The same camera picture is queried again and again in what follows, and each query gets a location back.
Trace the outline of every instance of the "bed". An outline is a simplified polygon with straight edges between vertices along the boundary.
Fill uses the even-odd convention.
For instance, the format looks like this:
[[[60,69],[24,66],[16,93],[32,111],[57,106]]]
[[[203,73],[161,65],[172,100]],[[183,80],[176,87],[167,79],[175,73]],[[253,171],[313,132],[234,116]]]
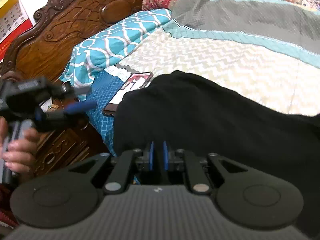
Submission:
[[[155,2],[147,8],[153,10],[139,12],[142,4],[150,5],[148,0],[49,0],[36,11],[36,25],[9,47],[1,78],[20,81],[44,75],[57,83],[71,81],[75,87],[92,85],[87,98],[98,100],[99,106],[87,113],[89,118],[84,116],[79,127],[42,136],[36,174],[99,152],[116,154],[113,121],[101,109],[131,72],[196,73],[279,112],[318,113],[319,0],[308,2],[173,0],[165,5]],[[220,20],[208,17],[206,6]],[[266,21],[252,13],[270,14],[273,8],[282,21],[277,17]],[[303,29],[303,17],[315,23],[309,32]],[[250,20],[260,23],[254,31]],[[95,55],[88,57],[89,50]],[[85,73],[78,75],[75,66]],[[56,102],[60,107],[67,103]]]

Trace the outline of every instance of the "calendar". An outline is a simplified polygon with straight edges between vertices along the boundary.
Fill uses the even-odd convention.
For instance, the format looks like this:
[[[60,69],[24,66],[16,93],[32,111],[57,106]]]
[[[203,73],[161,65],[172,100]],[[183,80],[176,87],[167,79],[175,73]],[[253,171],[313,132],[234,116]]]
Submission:
[[[27,19],[28,15],[19,3],[12,6],[0,19],[0,43]]]

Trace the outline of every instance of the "smartphone screen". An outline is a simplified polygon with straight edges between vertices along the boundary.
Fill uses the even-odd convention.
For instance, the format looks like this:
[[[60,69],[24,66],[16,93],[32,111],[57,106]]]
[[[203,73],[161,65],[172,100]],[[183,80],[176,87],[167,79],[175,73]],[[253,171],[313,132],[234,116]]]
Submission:
[[[117,110],[118,104],[122,101],[123,96],[129,91],[145,87],[152,76],[152,72],[132,74],[102,110],[102,113],[106,116],[113,116],[114,112]]]

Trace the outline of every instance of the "carved wood ornament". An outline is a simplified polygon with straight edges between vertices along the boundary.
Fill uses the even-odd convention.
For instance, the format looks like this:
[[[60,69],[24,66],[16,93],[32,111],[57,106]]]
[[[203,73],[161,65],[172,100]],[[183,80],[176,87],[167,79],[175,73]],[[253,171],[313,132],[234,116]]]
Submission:
[[[140,11],[143,0],[48,0],[36,25],[18,36],[0,64],[2,79],[56,81],[81,41]]]

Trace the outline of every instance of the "carved wooden drawer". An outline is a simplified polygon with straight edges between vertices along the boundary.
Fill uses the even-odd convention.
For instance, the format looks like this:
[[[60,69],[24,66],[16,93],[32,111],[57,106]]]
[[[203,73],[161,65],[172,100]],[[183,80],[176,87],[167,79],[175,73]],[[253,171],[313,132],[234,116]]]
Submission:
[[[87,142],[71,129],[52,132],[37,153],[36,176],[67,166],[86,145]]]

